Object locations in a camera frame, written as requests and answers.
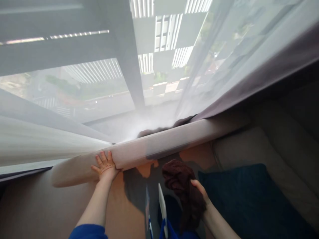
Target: sheer white curtain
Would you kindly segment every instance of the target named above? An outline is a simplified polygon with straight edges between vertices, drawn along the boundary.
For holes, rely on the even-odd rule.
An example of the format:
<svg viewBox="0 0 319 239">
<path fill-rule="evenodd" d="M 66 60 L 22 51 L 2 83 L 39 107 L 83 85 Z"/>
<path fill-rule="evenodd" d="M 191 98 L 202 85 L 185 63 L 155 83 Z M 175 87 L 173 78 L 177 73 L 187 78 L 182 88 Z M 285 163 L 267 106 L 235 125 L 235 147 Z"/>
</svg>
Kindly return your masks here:
<svg viewBox="0 0 319 239">
<path fill-rule="evenodd" d="M 0 172 L 52 166 L 107 147 L 110 143 L 64 130 L 0 116 Z"/>
<path fill-rule="evenodd" d="M 282 78 L 244 81 L 316 25 L 317 9 L 317 0 L 6 1 L 0 165 L 51 165 L 214 103 L 197 118 L 226 110 Z M 288 74 L 311 62 L 300 59 Z M 253 91 L 220 103 L 236 86 Z"/>
</svg>

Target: greenery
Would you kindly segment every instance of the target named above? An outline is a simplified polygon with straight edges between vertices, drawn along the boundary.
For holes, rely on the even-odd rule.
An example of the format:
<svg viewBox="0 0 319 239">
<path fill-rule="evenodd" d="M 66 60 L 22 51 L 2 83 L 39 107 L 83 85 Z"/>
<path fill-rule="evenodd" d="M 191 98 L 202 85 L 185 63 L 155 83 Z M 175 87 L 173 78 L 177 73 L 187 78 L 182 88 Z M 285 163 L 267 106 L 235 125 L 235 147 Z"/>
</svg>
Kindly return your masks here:
<svg viewBox="0 0 319 239">
<path fill-rule="evenodd" d="M 154 85 L 166 82 L 168 73 L 167 72 L 155 72 L 154 73 Z"/>
<path fill-rule="evenodd" d="M 67 80 L 59 79 L 55 76 L 46 76 L 46 81 L 55 85 L 63 93 L 77 100 L 89 100 L 97 97 L 112 95 L 127 91 L 127 86 L 124 79 L 116 79 L 111 82 L 96 82 L 93 84 L 78 83 L 70 84 Z"/>
</svg>

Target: brown cloth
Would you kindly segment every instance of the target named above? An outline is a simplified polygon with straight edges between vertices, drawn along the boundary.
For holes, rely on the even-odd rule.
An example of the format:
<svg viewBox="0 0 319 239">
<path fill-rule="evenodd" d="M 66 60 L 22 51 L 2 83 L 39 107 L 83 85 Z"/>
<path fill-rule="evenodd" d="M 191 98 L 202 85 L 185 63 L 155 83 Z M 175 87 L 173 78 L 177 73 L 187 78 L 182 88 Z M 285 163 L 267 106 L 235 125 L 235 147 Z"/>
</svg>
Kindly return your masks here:
<svg viewBox="0 0 319 239">
<path fill-rule="evenodd" d="M 190 182 L 191 179 L 196 179 L 194 171 L 183 162 L 173 159 L 164 164 L 162 173 L 165 186 L 174 191 L 182 204 L 180 232 L 195 230 L 206 210 L 206 203 L 201 192 Z"/>
</svg>

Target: beige cushion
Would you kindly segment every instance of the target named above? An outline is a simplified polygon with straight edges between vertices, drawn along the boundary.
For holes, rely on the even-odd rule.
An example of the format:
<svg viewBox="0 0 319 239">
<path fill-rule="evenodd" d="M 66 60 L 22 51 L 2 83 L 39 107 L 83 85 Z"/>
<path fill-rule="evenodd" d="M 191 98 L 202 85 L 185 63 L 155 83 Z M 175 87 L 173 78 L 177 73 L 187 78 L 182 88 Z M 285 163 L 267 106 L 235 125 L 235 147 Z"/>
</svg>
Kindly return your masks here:
<svg viewBox="0 0 319 239">
<path fill-rule="evenodd" d="M 319 198 L 319 143 L 276 102 L 251 112 L 282 159 Z"/>
<path fill-rule="evenodd" d="M 319 231 L 319 200 L 308 186 L 283 161 L 260 128 L 217 140 L 216 161 L 223 170 L 263 163 L 270 177 L 310 225 Z"/>
<path fill-rule="evenodd" d="M 240 112 L 227 112 L 210 119 L 172 128 L 103 150 L 111 150 L 118 169 L 130 169 L 181 150 L 211 141 L 249 123 L 249 117 Z M 67 187 L 98 179 L 90 166 L 96 164 L 93 152 L 62 162 L 53 167 L 52 185 Z"/>
</svg>

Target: dark blue pillow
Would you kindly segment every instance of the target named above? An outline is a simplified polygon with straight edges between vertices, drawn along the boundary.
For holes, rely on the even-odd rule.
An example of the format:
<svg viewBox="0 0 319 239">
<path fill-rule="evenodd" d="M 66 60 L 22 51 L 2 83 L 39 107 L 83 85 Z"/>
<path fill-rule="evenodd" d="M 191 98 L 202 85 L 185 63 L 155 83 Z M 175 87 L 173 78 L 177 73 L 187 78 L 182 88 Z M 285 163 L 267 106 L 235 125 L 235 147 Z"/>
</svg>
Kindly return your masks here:
<svg viewBox="0 0 319 239">
<path fill-rule="evenodd" d="M 255 164 L 220 173 L 198 172 L 199 181 L 242 238 L 318 238 L 270 178 Z"/>
</svg>

